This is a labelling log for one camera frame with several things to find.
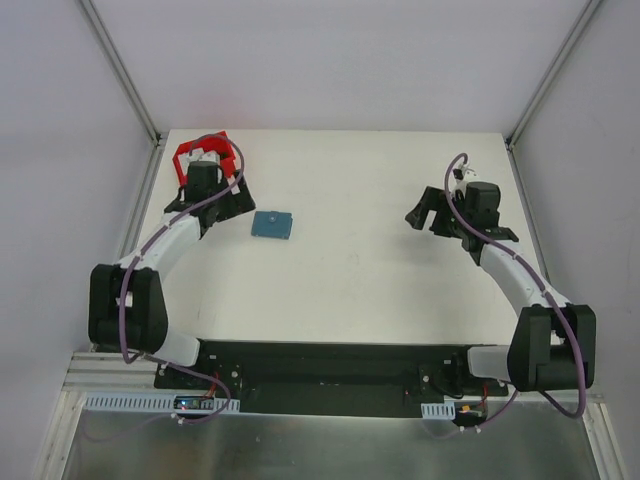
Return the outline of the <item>blue leather card holder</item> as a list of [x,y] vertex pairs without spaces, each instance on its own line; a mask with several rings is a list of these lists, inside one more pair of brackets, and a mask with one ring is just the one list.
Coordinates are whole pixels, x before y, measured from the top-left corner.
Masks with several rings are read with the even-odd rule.
[[281,211],[256,211],[251,226],[254,237],[288,240],[293,226],[293,215]]

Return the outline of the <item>red plastic bin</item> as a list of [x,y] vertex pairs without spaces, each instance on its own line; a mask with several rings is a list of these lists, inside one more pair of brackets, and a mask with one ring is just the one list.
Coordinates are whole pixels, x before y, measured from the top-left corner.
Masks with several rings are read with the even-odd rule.
[[219,131],[204,139],[190,140],[178,146],[172,162],[180,187],[186,185],[188,166],[195,161],[212,161],[222,168],[227,180],[233,182],[236,179],[236,154],[226,138],[226,132]]

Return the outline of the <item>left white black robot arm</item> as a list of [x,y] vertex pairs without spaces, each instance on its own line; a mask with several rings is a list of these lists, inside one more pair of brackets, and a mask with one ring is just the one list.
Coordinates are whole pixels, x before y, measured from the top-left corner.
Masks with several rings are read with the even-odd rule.
[[191,163],[186,184],[178,188],[142,245],[117,263],[92,270],[91,342],[118,348],[129,359],[142,354],[177,364],[176,375],[188,388],[204,387],[212,367],[199,356],[201,341],[171,325],[162,283],[215,224],[255,208],[243,170],[227,178],[213,161]]

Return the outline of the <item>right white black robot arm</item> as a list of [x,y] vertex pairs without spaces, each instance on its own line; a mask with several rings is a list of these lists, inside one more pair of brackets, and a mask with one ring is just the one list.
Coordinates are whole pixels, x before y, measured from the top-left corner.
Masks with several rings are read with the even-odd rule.
[[596,314],[569,301],[526,261],[515,233],[499,224],[497,185],[473,181],[447,194],[429,186],[406,215],[415,230],[460,240],[462,248],[500,287],[517,323],[507,346],[474,346],[450,369],[452,387],[473,394],[486,378],[522,392],[588,389],[594,381]]

